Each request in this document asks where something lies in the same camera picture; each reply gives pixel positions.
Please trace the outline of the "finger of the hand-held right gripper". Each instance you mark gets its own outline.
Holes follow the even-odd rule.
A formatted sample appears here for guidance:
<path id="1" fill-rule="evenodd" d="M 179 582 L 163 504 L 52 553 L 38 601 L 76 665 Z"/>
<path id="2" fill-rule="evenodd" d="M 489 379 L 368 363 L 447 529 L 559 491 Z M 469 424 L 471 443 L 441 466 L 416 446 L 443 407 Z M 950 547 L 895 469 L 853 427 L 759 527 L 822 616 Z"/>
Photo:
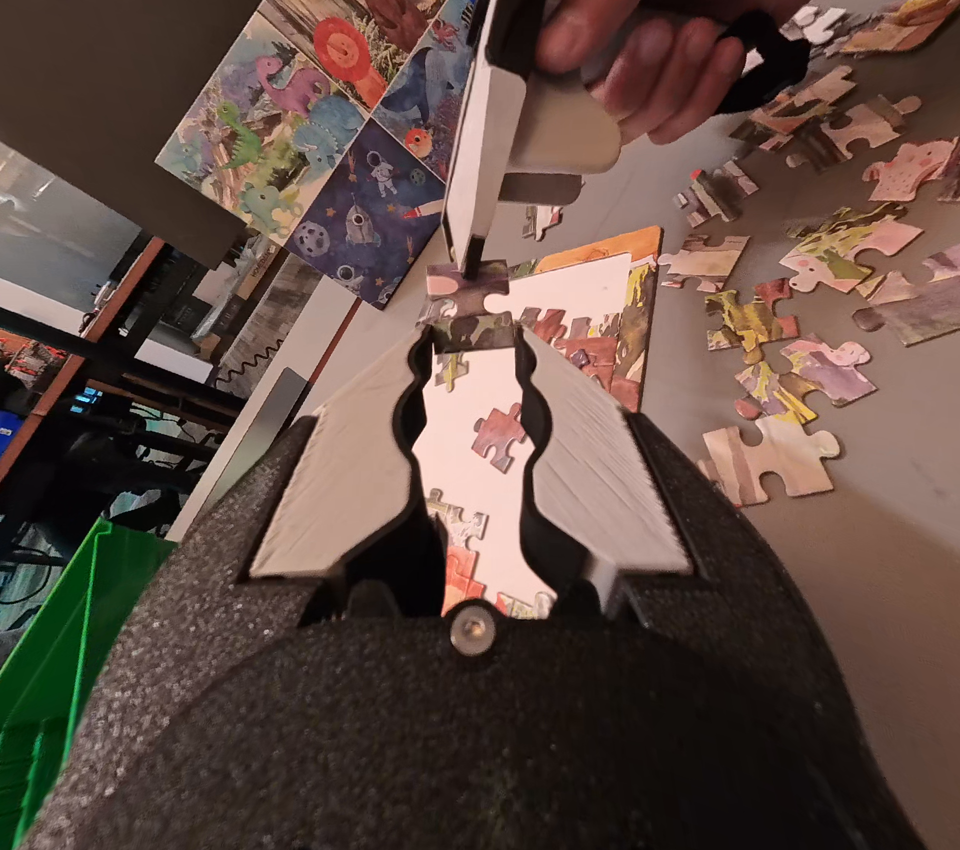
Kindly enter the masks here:
<path id="1" fill-rule="evenodd" d="M 490 63 L 501 0 L 489 0 L 462 99 L 442 211 L 450 261 L 476 280 L 526 95 L 520 75 Z"/>

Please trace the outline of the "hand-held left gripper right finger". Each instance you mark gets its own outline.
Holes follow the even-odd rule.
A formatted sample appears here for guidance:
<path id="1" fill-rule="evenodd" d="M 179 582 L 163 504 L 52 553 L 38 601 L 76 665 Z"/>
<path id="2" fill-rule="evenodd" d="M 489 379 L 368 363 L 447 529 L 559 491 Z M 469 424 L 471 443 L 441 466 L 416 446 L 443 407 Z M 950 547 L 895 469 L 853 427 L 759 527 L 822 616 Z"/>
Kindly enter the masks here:
<path id="1" fill-rule="evenodd" d="M 585 580 L 601 608 L 632 575 L 689 577 L 694 563 L 644 459 L 634 421 L 595 378 L 521 328 L 521 423 L 534 444 L 523 472 L 521 547 L 558 595 Z"/>

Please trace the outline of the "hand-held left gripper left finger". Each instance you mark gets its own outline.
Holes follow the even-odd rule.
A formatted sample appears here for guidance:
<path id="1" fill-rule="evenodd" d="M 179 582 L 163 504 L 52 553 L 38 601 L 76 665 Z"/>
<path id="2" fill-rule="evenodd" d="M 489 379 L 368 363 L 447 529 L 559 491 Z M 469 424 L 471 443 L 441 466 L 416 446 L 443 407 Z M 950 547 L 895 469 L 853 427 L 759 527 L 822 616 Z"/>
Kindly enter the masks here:
<path id="1" fill-rule="evenodd" d="M 320 406 L 249 579 L 374 579 L 398 603 L 436 601 L 436 521 L 413 451 L 433 354 L 415 329 Z"/>

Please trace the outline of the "lion puzzle tray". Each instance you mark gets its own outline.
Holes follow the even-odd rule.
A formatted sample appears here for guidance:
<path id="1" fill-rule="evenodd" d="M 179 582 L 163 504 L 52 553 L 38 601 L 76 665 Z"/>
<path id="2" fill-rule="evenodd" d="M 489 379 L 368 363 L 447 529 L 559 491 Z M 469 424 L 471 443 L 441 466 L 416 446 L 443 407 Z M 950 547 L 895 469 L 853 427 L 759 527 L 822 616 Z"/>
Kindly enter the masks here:
<path id="1" fill-rule="evenodd" d="M 523 264 L 520 276 L 510 279 L 506 297 L 488 298 L 490 309 L 509 310 L 514 319 L 527 306 L 560 308 L 569 317 L 620 314 L 613 393 L 621 405 L 636 411 L 642 392 L 641 376 L 649 331 L 644 319 L 652 311 L 656 284 L 656 254 L 642 256 L 646 249 L 657 250 L 660 230 L 651 228 L 635 234 L 639 247 L 612 243 L 583 247 L 568 255 L 564 265 L 549 258 Z M 464 354 L 469 373 L 461 377 L 452 393 L 436 387 L 434 381 L 423 389 L 426 427 L 414 444 L 421 468 L 425 497 L 432 488 L 442 490 L 445 500 L 466 513 L 488 515 L 485 536 L 473 540 L 479 553 L 475 578 L 486 584 L 483 599 L 505 616 L 536 618 L 547 616 L 555 592 L 529 567 L 521 548 L 523 472 L 534 445 L 526 436 L 514 443 L 509 472 L 498 472 L 472 451 L 474 422 L 494 408 L 508 411 L 522 403 L 514 352 L 475 351 Z"/>

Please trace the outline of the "dark green grey puzzle piece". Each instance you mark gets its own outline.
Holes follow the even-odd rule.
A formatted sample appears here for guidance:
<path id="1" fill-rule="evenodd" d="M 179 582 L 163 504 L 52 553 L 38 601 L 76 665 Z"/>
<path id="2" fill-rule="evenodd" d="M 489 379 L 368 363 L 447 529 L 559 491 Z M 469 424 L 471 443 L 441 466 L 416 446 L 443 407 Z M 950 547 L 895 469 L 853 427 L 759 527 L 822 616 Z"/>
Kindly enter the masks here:
<path id="1" fill-rule="evenodd" d="M 507 309 L 494 311 L 487 297 L 510 292 L 506 260 L 481 263 L 475 280 L 467 280 L 455 264 L 426 268 L 426 298 L 417 324 L 431 328 L 435 352 L 447 354 L 510 348 L 515 321 Z"/>

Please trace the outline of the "red-tipped grey striped puzzle piece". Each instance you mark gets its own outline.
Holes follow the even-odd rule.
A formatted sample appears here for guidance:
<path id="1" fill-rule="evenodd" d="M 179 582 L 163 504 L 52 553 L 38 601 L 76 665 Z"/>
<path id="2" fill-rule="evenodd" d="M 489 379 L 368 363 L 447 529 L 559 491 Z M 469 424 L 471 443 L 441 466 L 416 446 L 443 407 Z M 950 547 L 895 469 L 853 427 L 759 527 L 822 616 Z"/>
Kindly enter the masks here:
<path id="1" fill-rule="evenodd" d="M 688 186 L 673 197 L 673 206 L 691 229 L 713 219 L 733 223 L 741 218 L 744 201 L 760 189 L 737 160 L 727 160 L 714 170 L 694 171 Z"/>

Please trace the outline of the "pile of puzzle pieces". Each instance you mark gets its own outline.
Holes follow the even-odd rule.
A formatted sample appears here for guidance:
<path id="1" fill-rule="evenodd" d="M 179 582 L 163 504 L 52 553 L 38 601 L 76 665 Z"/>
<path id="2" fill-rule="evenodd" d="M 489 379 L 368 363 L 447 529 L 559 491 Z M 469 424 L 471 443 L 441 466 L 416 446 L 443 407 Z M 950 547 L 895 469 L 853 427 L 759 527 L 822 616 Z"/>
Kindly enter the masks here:
<path id="1" fill-rule="evenodd" d="M 928 277 L 919 284 L 858 261 L 864 254 L 891 258 L 924 236 L 911 209 L 923 185 L 942 185 L 938 206 L 958 206 L 958 100 L 949 99 L 958 71 L 945 70 L 958 58 L 948 53 L 950 36 L 923 49 L 951 18 L 958 18 L 958 0 L 911 0 L 850 37 L 844 51 L 852 54 L 907 50 L 900 63 L 884 65 L 888 93 L 838 110 L 858 82 L 850 65 L 836 64 L 737 128 L 734 136 L 756 153 L 793 146 L 785 157 L 791 178 L 773 192 L 780 197 L 775 213 L 763 217 L 785 226 L 788 248 L 776 263 L 783 274 L 749 295 L 729 286 L 740 260 L 762 248 L 757 230 L 725 233 L 717 242 L 690 232 L 678 252 L 656 257 L 654 289 L 695 281 L 705 349 L 737 352 L 743 361 L 734 377 L 735 408 L 761 440 L 746 443 L 738 425 L 705 432 L 707 456 L 698 462 L 736 507 L 768 500 L 768 474 L 788 496 L 830 492 L 823 463 L 843 449 L 833 433 L 810 430 L 819 416 L 809 398 L 840 410 L 878 390 L 865 374 L 877 370 L 876 362 L 859 339 L 832 345 L 814 332 L 810 317 L 780 314 L 780 304 L 821 290 L 822 303 L 855 300 L 851 328 L 889 331 L 907 348 L 958 331 L 957 245 L 923 261 Z"/>

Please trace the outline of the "grey desk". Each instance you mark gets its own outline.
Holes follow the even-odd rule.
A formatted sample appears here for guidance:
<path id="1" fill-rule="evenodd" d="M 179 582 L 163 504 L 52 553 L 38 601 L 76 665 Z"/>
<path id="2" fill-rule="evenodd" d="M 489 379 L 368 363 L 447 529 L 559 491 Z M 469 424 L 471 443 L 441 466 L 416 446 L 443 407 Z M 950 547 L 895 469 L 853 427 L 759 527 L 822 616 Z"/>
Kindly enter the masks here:
<path id="1" fill-rule="evenodd" d="M 900 0 L 807 0 L 869 13 Z M 901 139 L 927 141 L 958 135 L 958 21 L 916 53 L 853 61 L 858 80 L 850 104 L 875 93 L 918 95 Z M 714 120 L 678 142 L 629 145 L 606 175 L 587 179 L 562 224 L 542 243 L 521 237 L 522 212 L 507 208 L 487 252 L 510 264 L 550 255 L 649 226 L 663 229 L 666 252 L 690 232 L 673 200 L 685 178 L 733 155 L 729 121 Z M 889 160 L 897 141 L 871 150 L 858 142 L 855 160 L 816 174 L 788 168 L 785 156 L 753 153 L 742 159 L 759 184 L 743 215 L 726 227 L 714 220 L 700 232 L 750 235 L 730 285 L 746 294 L 756 283 L 788 273 L 778 266 L 794 242 L 791 225 L 814 225 L 838 208 L 866 208 L 865 166 Z M 958 204 L 939 202 L 943 182 L 923 184 L 906 220 L 923 228 L 901 254 L 859 256 L 863 265 L 929 277 L 922 260 L 958 243 Z M 299 415 L 310 413 L 412 328 L 423 302 L 424 268 L 445 257 L 437 234 L 383 312 L 359 304 L 328 280 L 317 286 L 283 348 L 251 396 L 214 463 L 242 443 L 256 421 L 261 393 L 289 365 L 306 377 L 316 357 L 317 379 Z M 810 404 L 820 427 L 844 449 L 828 461 L 835 490 L 789 498 L 774 475 L 763 486 L 765 504 L 744 513 L 776 550 L 822 628 L 881 769 L 930 848 L 958 848 L 958 332 L 905 348 L 888 328 L 860 332 L 851 315 L 863 301 L 830 288 L 796 294 L 783 310 L 798 314 L 803 332 L 836 346 L 857 339 L 870 351 L 866 373 L 876 393 L 846 408 L 820 394 Z M 702 293 L 657 287 L 647 354 L 643 409 L 696 461 L 702 434 L 732 425 L 739 387 L 736 352 L 708 352 Z"/>

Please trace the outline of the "black flat panel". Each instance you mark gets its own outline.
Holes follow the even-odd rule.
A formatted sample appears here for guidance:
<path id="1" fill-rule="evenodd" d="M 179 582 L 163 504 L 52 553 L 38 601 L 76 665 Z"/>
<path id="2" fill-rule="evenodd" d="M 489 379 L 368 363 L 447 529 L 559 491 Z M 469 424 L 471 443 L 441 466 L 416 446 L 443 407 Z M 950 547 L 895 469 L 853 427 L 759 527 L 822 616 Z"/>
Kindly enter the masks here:
<path id="1" fill-rule="evenodd" d="M 282 368 L 271 383 L 265 379 L 252 394 L 229 433 L 229 465 L 243 473 L 272 446 L 306 396 L 307 379 L 291 367 Z"/>

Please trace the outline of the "reddish brown puzzle piece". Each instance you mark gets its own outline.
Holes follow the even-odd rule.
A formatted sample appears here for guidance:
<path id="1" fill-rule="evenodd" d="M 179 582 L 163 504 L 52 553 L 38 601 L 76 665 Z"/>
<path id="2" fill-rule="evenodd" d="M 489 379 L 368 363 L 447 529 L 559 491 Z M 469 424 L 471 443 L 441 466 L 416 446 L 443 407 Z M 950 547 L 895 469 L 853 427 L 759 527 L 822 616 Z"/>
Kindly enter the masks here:
<path id="1" fill-rule="evenodd" d="M 521 405 L 515 402 L 506 412 L 494 408 L 485 418 L 477 418 L 474 422 L 475 437 L 471 450 L 503 474 L 509 472 L 514 462 L 510 447 L 526 439 L 520 419 Z"/>

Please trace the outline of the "white and green puzzle piece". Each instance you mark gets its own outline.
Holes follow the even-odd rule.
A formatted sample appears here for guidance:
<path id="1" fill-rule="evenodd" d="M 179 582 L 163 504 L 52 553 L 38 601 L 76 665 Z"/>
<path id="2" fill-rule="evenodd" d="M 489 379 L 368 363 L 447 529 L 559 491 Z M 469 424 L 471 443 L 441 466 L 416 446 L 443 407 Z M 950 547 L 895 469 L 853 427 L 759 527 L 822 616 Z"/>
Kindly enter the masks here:
<path id="1" fill-rule="evenodd" d="M 484 538 L 489 516 L 480 511 L 466 513 L 461 506 L 447 501 L 442 492 L 439 488 L 429 491 L 425 498 L 427 513 L 447 534 L 449 547 L 469 550 L 473 540 Z"/>

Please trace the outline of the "assembled lion puzzle pieces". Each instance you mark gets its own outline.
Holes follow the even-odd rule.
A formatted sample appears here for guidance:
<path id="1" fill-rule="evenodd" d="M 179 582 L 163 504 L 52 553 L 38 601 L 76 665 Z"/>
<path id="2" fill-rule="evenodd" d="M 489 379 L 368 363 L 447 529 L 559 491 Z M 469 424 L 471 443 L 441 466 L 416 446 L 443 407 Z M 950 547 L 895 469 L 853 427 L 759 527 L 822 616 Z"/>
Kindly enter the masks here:
<path id="1" fill-rule="evenodd" d="M 475 578 L 479 553 L 465 545 L 449 544 L 446 555 L 442 616 L 462 602 L 482 599 L 486 592 L 486 584 Z"/>

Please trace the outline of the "illustrated puzzle box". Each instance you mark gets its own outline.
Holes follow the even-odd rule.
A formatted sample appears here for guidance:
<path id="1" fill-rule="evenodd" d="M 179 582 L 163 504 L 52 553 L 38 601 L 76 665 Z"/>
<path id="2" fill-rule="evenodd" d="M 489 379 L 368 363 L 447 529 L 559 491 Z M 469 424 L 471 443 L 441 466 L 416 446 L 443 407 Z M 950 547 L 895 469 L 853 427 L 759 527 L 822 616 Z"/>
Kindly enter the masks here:
<path id="1" fill-rule="evenodd" d="M 471 0 L 262 0 L 156 164 L 384 310 L 440 224 Z"/>

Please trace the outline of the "flat cardboard box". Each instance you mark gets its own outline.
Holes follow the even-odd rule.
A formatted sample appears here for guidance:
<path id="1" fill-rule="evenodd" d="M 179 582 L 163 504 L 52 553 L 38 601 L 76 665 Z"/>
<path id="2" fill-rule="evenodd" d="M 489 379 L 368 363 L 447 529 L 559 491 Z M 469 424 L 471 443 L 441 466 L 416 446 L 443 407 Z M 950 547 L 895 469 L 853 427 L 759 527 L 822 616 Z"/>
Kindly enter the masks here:
<path id="1" fill-rule="evenodd" d="M 266 292 L 283 264 L 291 256 L 285 248 L 270 244 L 267 251 L 257 257 L 246 275 L 238 281 L 231 296 L 243 301 L 258 299 Z"/>

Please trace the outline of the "wooden table with black legs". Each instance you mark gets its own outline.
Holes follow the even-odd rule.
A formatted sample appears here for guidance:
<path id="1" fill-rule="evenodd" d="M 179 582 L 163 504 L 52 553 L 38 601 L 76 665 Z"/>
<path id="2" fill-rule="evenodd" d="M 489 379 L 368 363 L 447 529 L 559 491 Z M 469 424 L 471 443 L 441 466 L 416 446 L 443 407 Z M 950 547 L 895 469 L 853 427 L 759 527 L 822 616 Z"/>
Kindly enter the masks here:
<path id="1" fill-rule="evenodd" d="M 141 296 L 151 271 L 172 250 L 172 246 L 160 238 L 150 238 L 104 308 L 80 334 L 66 332 L 32 316 L 2 308 L 3 330 L 36 340 L 68 355 L 65 365 L 2 454 L 2 478 L 9 475 L 18 457 L 68 386 L 80 378 L 99 378 L 101 371 L 105 371 L 108 377 L 126 377 L 143 390 L 150 389 L 179 398 L 179 413 L 184 418 L 196 419 L 221 432 L 227 432 L 234 425 L 245 400 L 138 359 L 135 355 L 142 341 L 133 334 L 125 338 L 117 335 L 119 319 L 132 307 L 132 297 Z"/>

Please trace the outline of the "green plastic bin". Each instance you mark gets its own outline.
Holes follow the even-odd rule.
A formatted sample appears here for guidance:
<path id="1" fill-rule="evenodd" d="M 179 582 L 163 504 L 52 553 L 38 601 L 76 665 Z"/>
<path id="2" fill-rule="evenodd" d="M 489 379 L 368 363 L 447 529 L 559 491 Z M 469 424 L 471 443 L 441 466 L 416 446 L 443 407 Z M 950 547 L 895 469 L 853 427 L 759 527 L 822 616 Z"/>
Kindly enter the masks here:
<path id="1" fill-rule="evenodd" d="M 98 520 L 1 672 L 1 847 L 55 784 L 91 690 L 138 599 L 178 544 Z"/>

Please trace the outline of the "dark partition panel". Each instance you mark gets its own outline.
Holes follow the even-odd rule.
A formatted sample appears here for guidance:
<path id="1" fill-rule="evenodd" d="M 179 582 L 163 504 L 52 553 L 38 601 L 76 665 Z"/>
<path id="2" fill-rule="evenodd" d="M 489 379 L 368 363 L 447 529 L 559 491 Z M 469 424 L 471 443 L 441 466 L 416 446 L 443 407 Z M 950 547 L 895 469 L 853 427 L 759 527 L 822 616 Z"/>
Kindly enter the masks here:
<path id="1" fill-rule="evenodd" d="M 2 141 L 216 267 L 243 224 L 155 162 L 261 0 L 2 0 Z"/>

